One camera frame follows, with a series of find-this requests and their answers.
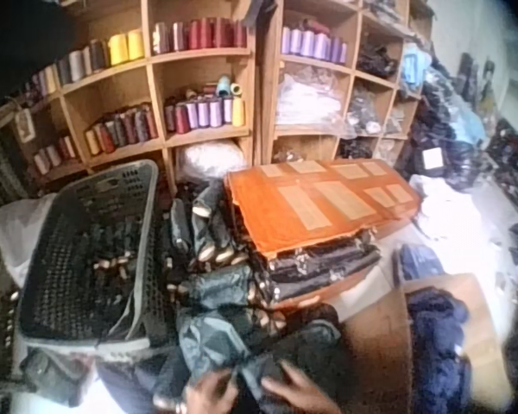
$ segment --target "wooden shelving unit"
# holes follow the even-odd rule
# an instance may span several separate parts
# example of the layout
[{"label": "wooden shelving unit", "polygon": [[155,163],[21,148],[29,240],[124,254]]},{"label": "wooden shelving unit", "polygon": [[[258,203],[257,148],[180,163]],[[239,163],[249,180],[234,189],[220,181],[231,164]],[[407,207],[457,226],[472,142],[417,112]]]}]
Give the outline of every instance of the wooden shelving unit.
[{"label": "wooden shelving unit", "polygon": [[[47,118],[46,135],[60,136],[65,131],[73,138],[77,160],[69,160],[41,177],[43,185],[56,180],[68,181],[77,173],[93,174],[109,164],[138,158],[160,160],[172,193],[176,191],[174,176],[175,152],[178,147],[213,140],[234,140],[251,165],[254,150],[256,35],[248,29],[247,47],[220,47],[152,55],[152,32],[156,22],[189,22],[203,17],[225,17],[242,20],[250,0],[88,0],[62,4],[71,13],[77,26],[77,49],[91,39],[107,39],[117,33],[142,28],[145,55],[140,60],[113,66],[102,72],[65,85],[44,97],[31,109],[36,117]],[[221,75],[230,75],[243,88],[246,123],[242,127],[223,126],[198,129],[188,134],[167,132],[163,104],[181,88],[217,82]],[[57,70],[54,73],[59,85]],[[159,137],[151,141],[120,147],[111,154],[91,156],[85,142],[85,131],[106,112],[125,106],[151,102]],[[13,116],[0,120],[0,126]],[[41,140],[19,143],[30,165]]]},{"label": "wooden shelving unit", "polygon": [[[399,79],[405,39],[402,33],[380,22],[372,14],[363,0],[345,2],[343,0],[276,0],[277,8],[264,24],[264,33],[260,34],[260,55],[262,72],[261,143],[263,164],[273,161],[277,149],[292,149],[306,159],[332,159],[336,156],[339,136],[329,135],[319,125],[276,125],[276,106],[278,85],[282,74],[292,71],[296,66],[312,66],[332,71],[338,80],[342,113],[345,116],[350,106],[353,91],[359,85],[376,94],[375,110],[382,132],[376,135],[361,134],[361,141],[370,143],[375,157],[384,140],[395,141],[389,158],[394,161],[402,150],[414,119],[420,92],[410,94],[408,98],[399,98]],[[401,15],[403,24],[417,34],[429,40],[432,31],[433,13],[424,0],[396,0],[396,11]],[[336,65],[323,60],[304,58],[296,55],[281,54],[282,27],[295,24],[296,19],[312,18],[326,25],[332,35],[347,42],[347,61],[345,65]],[[390,79],[357,69],[358,51],[366,35],[376,37],[387,46],[388,54],[399,60],[399,70]],[[386,134],[386,124],[392,109],[399,106],[405,118],[399,134]]]}]

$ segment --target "hand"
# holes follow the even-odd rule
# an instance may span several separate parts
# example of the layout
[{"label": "hand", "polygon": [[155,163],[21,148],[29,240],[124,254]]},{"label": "hand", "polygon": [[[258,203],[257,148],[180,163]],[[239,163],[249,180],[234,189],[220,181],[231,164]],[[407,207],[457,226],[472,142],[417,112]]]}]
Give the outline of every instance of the hand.
[{"label": "hand", "polygon": [[230,369],[206,373],[195,386],[186,388],[186,413],[227,414],[232,410],[237,395]]},{"label": "hand", "polygon": [[294,408],[310,414],[342,414],[342,411],[331,399],[298,368],[286,361],[281,366],[289,378],[289,384],[283,384],[266,377],[262,386],[269,392],[282,397]]}]

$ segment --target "white plastic bag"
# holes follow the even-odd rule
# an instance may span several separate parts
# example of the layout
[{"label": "white plastic bag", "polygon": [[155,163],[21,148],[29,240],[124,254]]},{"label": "white plastic bag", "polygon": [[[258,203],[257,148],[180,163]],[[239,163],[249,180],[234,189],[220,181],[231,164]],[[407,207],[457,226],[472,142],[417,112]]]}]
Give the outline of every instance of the white plastic bag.
[{"label": "white plastic bag", "polygon": [[19,287],[25,283],[38,236],[55,196],[53,193],[0,207],[0,253]]}]

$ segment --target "white paper tag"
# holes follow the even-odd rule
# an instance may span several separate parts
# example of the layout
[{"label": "white paper tag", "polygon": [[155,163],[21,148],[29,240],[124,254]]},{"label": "white paper tag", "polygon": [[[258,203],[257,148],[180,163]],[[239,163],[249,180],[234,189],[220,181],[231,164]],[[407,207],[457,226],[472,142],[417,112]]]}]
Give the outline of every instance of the white paper tag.
[{"label": "white paper tag", "polygon": [[441,148],[432,148],[423,151],[422,158],[424,159],[424,168],[427,170],[433,170],[434,168],[440,168],[443,166],[443,154],[441,153]]}]

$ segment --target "gray plastic basket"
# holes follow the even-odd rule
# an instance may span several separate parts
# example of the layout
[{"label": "gray plastic basket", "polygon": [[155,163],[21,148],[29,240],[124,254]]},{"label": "gray plastic basket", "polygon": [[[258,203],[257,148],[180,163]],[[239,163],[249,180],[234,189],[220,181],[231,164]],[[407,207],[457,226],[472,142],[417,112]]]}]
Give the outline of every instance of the gray plastic basket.
[{"label": "gray plastic basket", "polygon": [[[111,357],[143,351],[166,340],[167,300],[164,285],[159,283],[157,176],[157,165],[141,160],[81,179],[58,193],[19,304],[19,328],[29,346]],[[91,288],[93,273],[78,263],[80,256],[74,251],[81,233],[89,232],[93,224],[114,224],[127,216],[141,218],[132,303],[126,307],[131,326],[123,338],[108,341],[92,333],[92,320],[97,318],[90,313],[88,300],[98,293]]]}]

